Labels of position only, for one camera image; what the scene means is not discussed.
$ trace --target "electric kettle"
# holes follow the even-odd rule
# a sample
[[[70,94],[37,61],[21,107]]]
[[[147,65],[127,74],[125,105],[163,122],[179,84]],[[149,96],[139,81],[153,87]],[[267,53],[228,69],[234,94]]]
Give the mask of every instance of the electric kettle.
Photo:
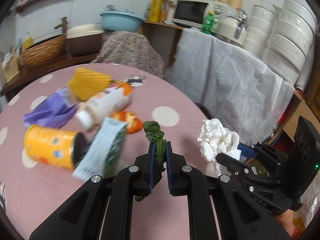
[[[242,47],[247,27],[247,13],[237,8],[241,16],[226,16],[219,25],[216,38],[227,43]]]

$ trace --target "yellow cylinder box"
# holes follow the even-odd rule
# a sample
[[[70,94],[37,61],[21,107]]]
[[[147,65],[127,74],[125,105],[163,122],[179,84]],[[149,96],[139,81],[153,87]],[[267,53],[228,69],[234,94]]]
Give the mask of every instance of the yellow cylinder box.
[[[160,17],[162,0],[152,0],[150,13],[149,13],[149,21],[150,22],[158,22]]]
[[[32,125],[24,137],[27,155],[41,163],[73,170],[82,159],[87,140],[80,132]]]

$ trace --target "purple plastic bag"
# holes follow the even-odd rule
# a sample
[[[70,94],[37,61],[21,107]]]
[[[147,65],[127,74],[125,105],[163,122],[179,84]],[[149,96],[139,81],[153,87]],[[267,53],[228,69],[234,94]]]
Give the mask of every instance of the purple plastic bag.
[[[44,127],[60,128],[77,111],[77,104],[71,104],[69,89],[61,88],[39,104],[32,113],[23,116],[25,126],[39,124]]]

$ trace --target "white stacked bucket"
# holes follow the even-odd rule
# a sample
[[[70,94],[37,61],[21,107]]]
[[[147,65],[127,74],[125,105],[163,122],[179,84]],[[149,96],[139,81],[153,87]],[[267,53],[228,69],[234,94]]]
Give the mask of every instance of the white stacked bucket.
[[[276,19],[277,16],[266,8],[253,6],[243,49],[261,58]]]
[[[285,0],[262,61],[291,85],[305,65],[316,31],[316,16],[305,0]]]

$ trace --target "white plastic bottle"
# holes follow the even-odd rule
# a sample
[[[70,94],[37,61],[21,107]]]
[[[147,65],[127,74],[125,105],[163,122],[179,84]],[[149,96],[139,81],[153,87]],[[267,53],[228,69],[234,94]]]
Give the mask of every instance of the white plastic bottle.
[[[84,103],[76,118],[83,128],[89,130],[100,124],[104,117],[121,111],[131,103],[133,90],[124,82],[114,83]]]

